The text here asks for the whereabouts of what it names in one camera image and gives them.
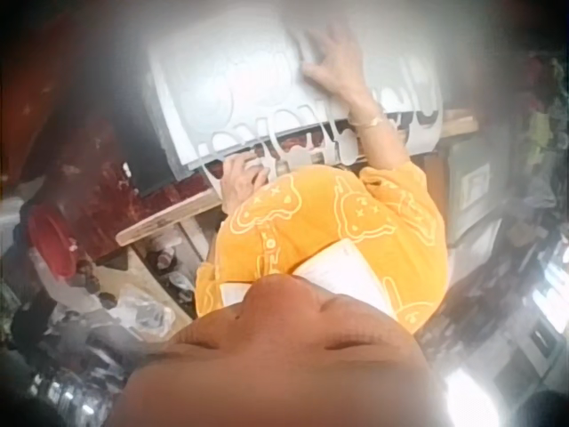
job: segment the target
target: orange shirt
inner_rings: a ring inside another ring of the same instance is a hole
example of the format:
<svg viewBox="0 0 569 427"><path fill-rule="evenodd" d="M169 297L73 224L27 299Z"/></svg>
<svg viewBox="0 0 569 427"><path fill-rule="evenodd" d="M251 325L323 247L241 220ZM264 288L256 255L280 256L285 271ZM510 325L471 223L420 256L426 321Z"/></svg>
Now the orange shirt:
<svg viewBox="0 0 569 427"><path fill-rule="evenodd" d="M197 272L200 316L222 308L220 285L292 272L328 246L350 239L369 262L397 320L411 333L443 300L445 226L411 162L394 171L353 173L313 165L263 187L222 225L215 265Z"/></svg>

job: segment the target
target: clutter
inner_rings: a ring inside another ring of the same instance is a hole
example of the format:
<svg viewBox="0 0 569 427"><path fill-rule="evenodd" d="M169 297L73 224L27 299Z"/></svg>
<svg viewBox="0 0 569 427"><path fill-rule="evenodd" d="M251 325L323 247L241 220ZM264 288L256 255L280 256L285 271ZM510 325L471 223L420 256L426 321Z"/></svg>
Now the clutter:
<svg viewBox="0 0 569 427"><path fill-rule="evenodd" d="M123 286L117 306L109 313L125 327L158 337L167 336L175 320L170 308L131 284Z"/></svg>

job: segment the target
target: wooden board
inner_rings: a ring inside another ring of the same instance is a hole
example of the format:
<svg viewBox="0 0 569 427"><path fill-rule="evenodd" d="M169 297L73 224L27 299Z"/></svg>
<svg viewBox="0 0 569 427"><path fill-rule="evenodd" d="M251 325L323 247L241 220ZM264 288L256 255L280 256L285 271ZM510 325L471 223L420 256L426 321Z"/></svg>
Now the wooden board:
<svg viewBox="0 0 569 427"><path fill-rule="evenodd" d="M142 238L150 236L159 230L170 227L186 218L190 218L212 210L221 205L221 199L213 189L208 189L197 196L184 200L176 205L156 213L146 220L121 231L116 235L120 246L127 246Z"/></svg>

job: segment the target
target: red surface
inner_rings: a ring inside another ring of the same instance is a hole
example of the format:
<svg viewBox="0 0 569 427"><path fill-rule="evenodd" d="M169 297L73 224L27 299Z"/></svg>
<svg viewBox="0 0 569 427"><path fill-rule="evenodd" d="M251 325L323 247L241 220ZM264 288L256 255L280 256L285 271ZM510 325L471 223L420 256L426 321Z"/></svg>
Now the red surface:
<svg viewBox="0 0 569 427"><path fill-rule="evenodd" d="M75 240L56 208L34 206L28 218L28 233L32 246L42 255L54 276L71 278L75 275L77 250L71 250Z"/></svg>
<svg viewBox="0 0 569 427"><path fill-rule="evenodd" d="M139 197L124 174L113 128L102 115L86 115L82 124L58 137L65 143L47 174L42 199L59 207L81 248L95 261L119 248L119 231L209 188L201 175L194 175Z"/></svg>
<svg viewBox="0 0 569 427"><path fill-rule="evenodd" d="M18 182L37 135L72 73L80 37L68 16L30 34L3 57L2 174Z"/></svg>

